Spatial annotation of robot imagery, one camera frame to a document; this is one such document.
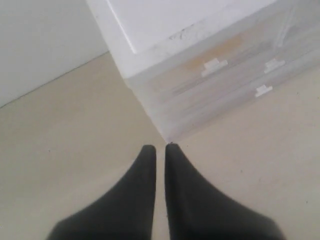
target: white wall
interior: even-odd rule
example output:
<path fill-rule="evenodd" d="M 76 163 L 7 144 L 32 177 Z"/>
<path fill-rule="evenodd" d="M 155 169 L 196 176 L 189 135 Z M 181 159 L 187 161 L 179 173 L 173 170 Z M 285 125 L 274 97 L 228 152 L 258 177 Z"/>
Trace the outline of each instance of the white wall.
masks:
<path fill-rule="evenodd" d="M 106 51 L 86 0 L 0 0 L 0 107 Z"/>

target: beige floor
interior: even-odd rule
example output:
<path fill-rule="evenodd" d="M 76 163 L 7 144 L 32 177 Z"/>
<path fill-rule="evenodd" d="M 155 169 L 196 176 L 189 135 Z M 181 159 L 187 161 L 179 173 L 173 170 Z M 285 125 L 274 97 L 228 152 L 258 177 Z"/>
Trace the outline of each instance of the beige floor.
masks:
<path fill-rule="evenodd" d="M 320 239 L 320 68 L 179 142 L 231 197 L 289 240 Z M 158 149 L 153 239 L 168 239 L 164 146 L 109 54 L 0 109 L 0 239 L 43 240 Z"/>

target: white furniture top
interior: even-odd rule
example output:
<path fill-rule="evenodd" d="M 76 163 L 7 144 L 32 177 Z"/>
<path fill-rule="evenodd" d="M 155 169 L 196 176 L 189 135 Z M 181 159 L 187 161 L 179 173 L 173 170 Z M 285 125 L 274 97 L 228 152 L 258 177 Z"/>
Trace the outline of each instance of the white furniture top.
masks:
<path fill-rule="evenodd" d="M 133 4 L 129 3 L 131 2 L 130 0 L 118 0 L 119 3 L 116 0 L 110 0 L 110 4 L 107 0 L 87 1 L 122 77 L 129 86 L 132 86 L 195 57 L 214 46 L 215 43 L 217 44 L 234 36 L 243 31 L 243 29 L 254 25 L 257 21 L 261 21 L 267 16 L 287 8 L 289 4 L 297 0 L 229 0 L 226 2 L 232 4 L 227 6 L 216 0 L 212 2 L 218 5 L 218 12 L 212 10 L 207 17 L 205 15 L 209 13 L 208 11 L 203 14 L 193 12 L 192 20 L 197 21 L 202 17 L 204 19 L 190 25 L 188 15 L 179 11 L 179 24 L 171 29 L 168 29 L 168 24 L 174 22 L 176 15 L 174 10 L 168 10 L 168 0 L 164 1 L 163 7 L 159 8 L 151 7 L 150 3 L 154 3 L 158 7 L 160 0 L 139 0 L 138 7 L 133 7 Z M 191 3 L 195 2 L 199 3 L 199 1 L 189 0 L 186 4 L 188 11 L 191 10 Z M 212 4 L 208 0 L 201 0 L 200 2 L 206 7 Z M 177 7 L 176 3 L 182 4 L 182 0 L 172 0 L 173 7 Z M 128 4 L 128 10 L 122 8 L 124 4 Z M 163 29 L 159 29 L 160 16 L 163 16 L 163 19 L 170 20 L 165 22 Z M 173 29 L 183 28 L 183 19 L 186 21 L 185 25 L 190 26 L 166 37 L 166 35 L 172 33 Z M 147 24 L 134 27 L 134 24 L 142 20 Z M 137 29 L 145 32 L 138 32 L 135 35 L 134 33 Z M 132 46 L 137 43 L 137 40 L 140 40 L 143 35 L 152 35 L 157 30 L 159 30 L 159 35 L 155 36 L 155 38 L 148 36 L 141 45 L 135 45 L 135 50 L 137 52 L 137 50 L 149 48 L 156 41 L 159 42 L 150 49 L 134 53 Z M 132 40 L 131 44 L 128 43 L 127 37 Z"/>

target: floor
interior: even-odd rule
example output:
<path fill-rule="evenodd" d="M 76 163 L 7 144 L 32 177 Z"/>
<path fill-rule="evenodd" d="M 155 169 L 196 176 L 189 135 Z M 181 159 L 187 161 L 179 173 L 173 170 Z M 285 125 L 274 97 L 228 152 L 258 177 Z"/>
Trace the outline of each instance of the floor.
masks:
<path fill-rule="evenodd" d="M 109 54 L 1 108 L 0 239 L 45 239 L 105 193 L 147 143 L 158 150 L 153 239 L 169 239 L 165 142 Z M 179 144 L 210 182 L 274 218 L 289 240 L 320 239 L 320 68 Z"/>

